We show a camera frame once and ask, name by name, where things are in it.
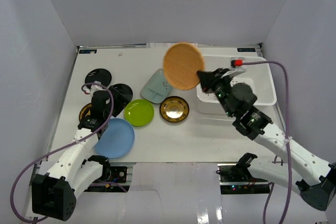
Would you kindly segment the woven bamboo round tray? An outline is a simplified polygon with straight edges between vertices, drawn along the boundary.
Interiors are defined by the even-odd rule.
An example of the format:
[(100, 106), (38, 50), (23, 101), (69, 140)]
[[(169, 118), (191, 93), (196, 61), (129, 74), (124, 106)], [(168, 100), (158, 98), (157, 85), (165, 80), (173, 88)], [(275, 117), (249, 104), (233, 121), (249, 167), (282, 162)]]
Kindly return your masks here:
[(178, 90), (191, 90), (199, 84), (198, 71), (205, 70), (201, 51), (187, 42), (172, 45), (163, 58), (163, 72), (168, 83)]

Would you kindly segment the light blue round plate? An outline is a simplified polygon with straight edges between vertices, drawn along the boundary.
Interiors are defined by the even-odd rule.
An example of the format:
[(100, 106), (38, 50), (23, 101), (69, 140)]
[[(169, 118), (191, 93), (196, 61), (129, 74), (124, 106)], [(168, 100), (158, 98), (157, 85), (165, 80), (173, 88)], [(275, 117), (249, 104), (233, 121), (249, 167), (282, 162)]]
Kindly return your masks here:
[(96, 154), (109, 159), (120, 158), (131, 150), (134, 139), (134, 129), (128, 121), (121, 118), (110, 119), (94, 150)]

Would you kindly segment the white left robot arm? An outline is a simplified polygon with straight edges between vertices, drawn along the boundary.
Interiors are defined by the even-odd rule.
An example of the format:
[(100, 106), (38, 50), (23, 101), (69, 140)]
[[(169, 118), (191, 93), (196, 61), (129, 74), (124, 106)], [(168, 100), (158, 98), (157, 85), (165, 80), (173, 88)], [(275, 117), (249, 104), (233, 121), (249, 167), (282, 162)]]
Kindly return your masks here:
[(78, 197), (94, 182), (106, 182), (111, 177), (106, 154), (94, 155), (92, 150), (116, 117), (130, 102), (126, 94), (115, 87), (91, 89), (91, 108), (85, 112), (78, 129), (58, 161), (32, 181), (31, 203), (35, 214), (67, 221), (74, 212)]

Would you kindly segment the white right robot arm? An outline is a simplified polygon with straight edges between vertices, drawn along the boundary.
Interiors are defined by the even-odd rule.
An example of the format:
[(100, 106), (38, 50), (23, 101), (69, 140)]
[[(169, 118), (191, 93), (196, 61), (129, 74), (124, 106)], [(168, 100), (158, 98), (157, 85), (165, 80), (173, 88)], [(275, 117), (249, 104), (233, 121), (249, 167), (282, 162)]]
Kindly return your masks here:
[(233, 72), (229, 69), (199, 70), (197, 75), (202, 91), (215, 94), (226, 114), (234, 118), (232, 125), (241, 135), (269, 149), (285, 162), (277, 165), (245, 153), (235, 166), (220, 168), (217, 173), (235, 182), (258, 178), (282, 186), (291, 185), (309, 206), (325, 211), (335, 196), (335, 164), (286, 138), (272, 119), (254, 106), (257, 97), (249, 85), (230, 84)]

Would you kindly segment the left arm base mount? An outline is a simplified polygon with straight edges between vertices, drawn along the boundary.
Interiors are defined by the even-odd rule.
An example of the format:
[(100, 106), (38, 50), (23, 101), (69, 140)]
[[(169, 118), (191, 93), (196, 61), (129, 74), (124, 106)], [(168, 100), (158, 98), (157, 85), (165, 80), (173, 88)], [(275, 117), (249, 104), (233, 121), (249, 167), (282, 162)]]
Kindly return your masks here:
[(126, 193), (129, 190), (127, 183), (128, 168), (126, 166), (111, 166), (110, 177), (96, 180), (94, 183), (99, 184), (90, 186), (86, 192), (95, 193)]

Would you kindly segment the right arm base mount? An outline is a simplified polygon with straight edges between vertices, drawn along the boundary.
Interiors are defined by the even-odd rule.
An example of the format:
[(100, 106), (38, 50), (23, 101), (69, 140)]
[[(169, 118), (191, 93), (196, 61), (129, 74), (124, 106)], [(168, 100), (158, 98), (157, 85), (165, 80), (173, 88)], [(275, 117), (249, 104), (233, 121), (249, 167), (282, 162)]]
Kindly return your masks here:
[(222, 195), (252, 195), (270, 192), (267, 180), (254, 178), (249, 171), (238, 169), (236, 165), (220, 165), (216, 174), (219, 176)]

